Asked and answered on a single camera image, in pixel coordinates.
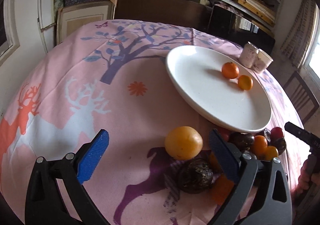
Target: plate rim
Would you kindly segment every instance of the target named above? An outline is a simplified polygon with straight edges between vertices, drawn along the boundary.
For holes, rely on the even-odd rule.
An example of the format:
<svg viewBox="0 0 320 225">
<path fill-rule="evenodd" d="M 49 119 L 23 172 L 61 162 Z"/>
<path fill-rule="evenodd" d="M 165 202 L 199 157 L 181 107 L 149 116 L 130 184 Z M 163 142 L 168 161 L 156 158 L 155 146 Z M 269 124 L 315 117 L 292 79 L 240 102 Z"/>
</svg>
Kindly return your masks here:
<svg viewBox="0 0 320 225">
<path fill-rule="evenodd" d="M 192 107 L 198 114 L 200 114 L 201 116 L 203 116 L 204 118 L 206 118 L 208 121 L 212 122 L 213 124 L 222 124 L 224 128 L 227 128 L 227 129 L 230 129 L 232 131 L 236 131 L 236 132 L 243 132 L 243 133 L 258 133 L 262 130 L 264 130 L 268 124 L 270 123 L 271 121 L 271 118 L 272 118 L 272 107 L 271 107 L 271 102 L 270 102 L 270 99 L 269 99 L 269 96 L 268 94 L 266 93 L 265 89 L 263 88 L 263 86 L 261 85 L 261 83 L 259 82 L 258 79 L 255 78 L 255 80 L 259 83 L 259 85 L 261 86 L 263 92 L 265 93 L 267 99 L 268 99 L 268 102 L 269 102 L 269 108 L 270 108 L 270 117 L 269 117 L 269 120 L 268 122 L 266 123 L 266 125 L 263 127 L 263 128 L 260 128 L 260 129 L 257 129 L 257 130 L 245 130 L 245 129 L 240 129 L 240 128 L 236 128 L 228 123 L 225 123 L 224 121 L 221 121 L 219 120 L 218 118 L 214 117 L 212 114 L 210 114 L 207 110 L 205 110 L 204 108 L 200 107 L 181 87 L 180 85 L 177 83 L 177 81 L 175 80 L 175 78 L 173 77 L 173 74 L 171 73 L 170 69 L 169 69 L 169 65 L 168 65 L 168 58 L 170 56 L 170 54 L 172 54 L 172 52 L 174 52 L 175 50 L 177 49 L 181 49 L 183 47 L 195 47 L 195 48 L 201 48 L 201 49 L 206 49 L 206 50 L 209 50 L 210 52 L 216 52 L 216 53 L 219 53 L 219 55 L 223 55 L 225 57 L 227 57 L 228 59 L 230 59 L 232 62 L 235 62 L 238 67 L 242 67 L 243 69 L 245 69 L 247 71 L 247 73 L 250 74 L 250 76 L 252 76 L 253 78 L 255 78 L 251 72 L 249 72 L 243 65 L 241 65 L 238 61 L 234 60 L 233 58 L 230 58 L 229 56 L 221 53 L 221 52 L 218 52 L 217 50 L 214 50 L 214 49 L 209 49 L 209 48 L 205 48 L 205 47 L 201 47 L 201 46 L 196 46 L 196 45 L 182 45 L 182 46 L 178 46 L 178 47 L 175 47 L 173 49 L 171 49 L 167 56 L 166 56 L 166 60 L 165 60 L 165 65 L 166 65 L 166 69 L 167 69 L 167 73 L 174 85 L 174 87 L 176 88 L 176 90 L 178 91 L 178 93 L 182 96 L 182 98 L 190 105 L 190 107 Z"/>
</svg>

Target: white plate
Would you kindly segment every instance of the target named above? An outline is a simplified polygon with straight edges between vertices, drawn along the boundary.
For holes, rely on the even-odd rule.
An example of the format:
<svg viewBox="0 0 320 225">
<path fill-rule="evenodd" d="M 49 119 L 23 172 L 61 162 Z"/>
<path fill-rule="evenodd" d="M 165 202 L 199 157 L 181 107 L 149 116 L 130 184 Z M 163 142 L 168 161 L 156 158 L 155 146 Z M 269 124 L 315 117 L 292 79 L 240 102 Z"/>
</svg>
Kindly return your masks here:
<svg viewBox="0 0 320 225">
<path fill-rule="evenodd" d="M 221 68 L 232 61 L 239 75 L 249 75 L 253 87 L 241 90 L 237 79 L 222 76 Z M 271 119 L 271 105 L 260 83 L 242 65 L 207 48 L 180 46 L 168 53 L 167 71 L 185 101 L 209 121 L 230 130 L 254 133 Z"/>
</svg>

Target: white deer print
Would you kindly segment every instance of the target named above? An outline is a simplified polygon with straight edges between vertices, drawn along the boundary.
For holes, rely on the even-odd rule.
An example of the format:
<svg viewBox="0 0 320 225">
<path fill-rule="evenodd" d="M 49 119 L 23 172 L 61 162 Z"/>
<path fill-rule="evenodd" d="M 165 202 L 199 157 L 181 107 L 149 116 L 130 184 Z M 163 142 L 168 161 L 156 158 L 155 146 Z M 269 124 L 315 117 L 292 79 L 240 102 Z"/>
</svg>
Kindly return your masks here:
<svg viewBox="0 0 320 225">
<path fill-rule="evenodd" d="M 30 113 L 26 134 L 21 135 L 20 132 L 17 132 L 18 135 L 8 149 L 10 162 L 15 149 L 23 144 L 27 145 L 36 157 L 44 156 L 47 161 L 51 161 L 62 159 L 67 153 L 74 152 L 81 132 L 84 132 L 88 138 L 95 137 L 92 112 L 100 114 L 110 112 L 104 109 L 108 100 L 103 97 L 103 90 L 96 98 L 92 97 L 97 80 L 94 83 L 84 84 L 84 87 L 77 91 L 76 100 L 72 100 L 69 86 L 74 81 L 76 79 L 71 78 L 65 86 L 65 97 L 71 104 L 70 109 L 73 112 L 66 125 L 59 129 L 41 118 L 40 114 L 34 116 Z M 83 98 L 87 98 L 85 105 L 80 104 Z"/>
</svg>

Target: cup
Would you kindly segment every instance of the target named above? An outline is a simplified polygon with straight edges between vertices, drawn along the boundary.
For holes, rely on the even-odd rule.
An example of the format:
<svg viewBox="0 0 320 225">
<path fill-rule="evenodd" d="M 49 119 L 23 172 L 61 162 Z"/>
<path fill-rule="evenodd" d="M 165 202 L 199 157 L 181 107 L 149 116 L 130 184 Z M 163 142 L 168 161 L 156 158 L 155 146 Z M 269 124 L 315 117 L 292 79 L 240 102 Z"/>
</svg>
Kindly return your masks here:
<svg viewBox="0 0 320 225">
<path fill-rule="evenodd" d="M 254 61 L 251 69 L 256 73 L 262 73 L 273 62 L 273 59 L 262 49 L 259 49 L 258 56 Z"/>
</svg>

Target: curtain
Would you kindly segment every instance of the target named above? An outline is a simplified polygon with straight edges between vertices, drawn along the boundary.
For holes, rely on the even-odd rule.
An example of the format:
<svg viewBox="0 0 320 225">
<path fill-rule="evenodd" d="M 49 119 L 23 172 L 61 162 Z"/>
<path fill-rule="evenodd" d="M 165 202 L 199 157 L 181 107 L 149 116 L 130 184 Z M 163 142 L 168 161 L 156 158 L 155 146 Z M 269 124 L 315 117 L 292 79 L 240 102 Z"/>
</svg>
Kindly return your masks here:
<svg viewBox="0 0 320 225">
<path fill-rule="evenodd" d="M 293 26 L 280 48 L 281 54 L 289 58 L 297 68 L 302 66 L 310 45 L 315 11 L 316 2 L 314 0 L 302 0 Z"/>
</svg>

